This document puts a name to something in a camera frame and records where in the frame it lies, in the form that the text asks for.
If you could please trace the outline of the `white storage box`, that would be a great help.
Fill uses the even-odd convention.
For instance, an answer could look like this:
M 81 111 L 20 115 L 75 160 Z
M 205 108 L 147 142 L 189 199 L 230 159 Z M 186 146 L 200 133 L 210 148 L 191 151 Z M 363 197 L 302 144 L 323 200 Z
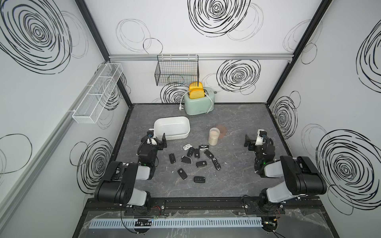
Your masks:
M 190 133 L 190 121 L 188 118 L 169 117 L 160 118 L 154 123 L 154 135 L 161 139 L 165 134 L 167 140 L 185 139 Z

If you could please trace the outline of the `white car key fob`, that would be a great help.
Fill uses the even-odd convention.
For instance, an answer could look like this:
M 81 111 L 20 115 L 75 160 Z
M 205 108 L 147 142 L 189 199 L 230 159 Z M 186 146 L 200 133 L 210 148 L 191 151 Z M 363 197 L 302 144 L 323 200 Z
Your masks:
M 190 148 L 192 148 L 192 145 L 189 143 L 183 146 L 183 150 L 188 150 Z

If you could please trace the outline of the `long black flip key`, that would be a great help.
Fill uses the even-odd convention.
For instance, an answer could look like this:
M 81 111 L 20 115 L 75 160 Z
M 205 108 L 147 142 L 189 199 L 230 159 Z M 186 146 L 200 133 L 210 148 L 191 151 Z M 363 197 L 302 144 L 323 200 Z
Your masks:
M 220 166 L 219 162 L 217 161 L 217 159 L 213 158 L 212 162 L 213 162 L 215 169 L 219 171 L 221 169 L 221 166 Z

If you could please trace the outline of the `black key fob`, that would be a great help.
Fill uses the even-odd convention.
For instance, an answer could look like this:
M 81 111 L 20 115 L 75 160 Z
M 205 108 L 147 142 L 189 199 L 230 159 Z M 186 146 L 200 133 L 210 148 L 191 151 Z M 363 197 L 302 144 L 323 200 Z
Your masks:
M 209 159 L 213 159 L 213 158 L 214 158 L 214 155 L 213 155 L 209 150 L 205 150 L 205 151 L 204 151 L 204 154 L 205 154 Z

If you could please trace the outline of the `black chrome Bentley key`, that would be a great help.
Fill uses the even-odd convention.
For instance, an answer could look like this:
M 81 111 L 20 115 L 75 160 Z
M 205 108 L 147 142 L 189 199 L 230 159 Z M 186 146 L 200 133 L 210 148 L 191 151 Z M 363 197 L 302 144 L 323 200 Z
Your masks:
M 209 149 L 209 145 L 200 145 L 198 148 L 199 148 L 199 150 L 202 150 L 202 151 L 208 150 Z

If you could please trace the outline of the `black key bottom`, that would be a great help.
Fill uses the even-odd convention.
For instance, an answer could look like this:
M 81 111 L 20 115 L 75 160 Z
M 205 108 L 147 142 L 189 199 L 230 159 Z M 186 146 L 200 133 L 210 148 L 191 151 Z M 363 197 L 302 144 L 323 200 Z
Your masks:
M 202 177 L 202 176 L 195 176 L 193 178 L 193 181 L 195 183 L 205 183 L 206 182 L 206 178 L 205 177 Z

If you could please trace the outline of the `black flip key with buttons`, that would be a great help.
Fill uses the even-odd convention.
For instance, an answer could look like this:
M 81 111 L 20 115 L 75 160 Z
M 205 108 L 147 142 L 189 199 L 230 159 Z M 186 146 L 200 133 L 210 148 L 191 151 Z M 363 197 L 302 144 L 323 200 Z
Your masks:
M 190 148 L 188 149 L 187 156 L 188 156 L 188 157 L 191 157 L 191 156 L 193 156 L 193 154 L 194 154 L 194 148 L 193 148 L 193 147 L 190 147 Z

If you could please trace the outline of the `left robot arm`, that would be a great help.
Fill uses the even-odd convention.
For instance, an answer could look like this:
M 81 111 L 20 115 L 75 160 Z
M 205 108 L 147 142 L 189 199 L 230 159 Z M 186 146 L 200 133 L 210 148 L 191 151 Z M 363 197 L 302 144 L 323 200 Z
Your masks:
M 147 134 L 137 150 L 137 163 L 111 162 L 97 185 L 94 198 L 98 202 L 139 207 L 147 214 L 152 209 L 148 191 L 135 188 L 137 180 L 151 180 L 158 165 L 157 153 L 167 147 L 166 135 L 158 139 Z

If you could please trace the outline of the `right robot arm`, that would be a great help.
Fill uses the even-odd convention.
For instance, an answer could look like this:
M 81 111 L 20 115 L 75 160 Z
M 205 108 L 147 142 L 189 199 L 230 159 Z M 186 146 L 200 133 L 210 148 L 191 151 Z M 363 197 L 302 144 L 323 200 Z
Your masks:
M 288 200 L 303 197 L 324 195 L 327 184 L 311 162 L 309 157 L 280 156 L 275 159 L 274 141 L 267 132 L 259 130 L 256 139 L 245 135 L 244 146 L 255 153 L 255 173 L 262 178 L 284 178 L 276 186 L 264 188 L 257 200 L 258 209 L 262 211 L 268 204 L 278 205 Z

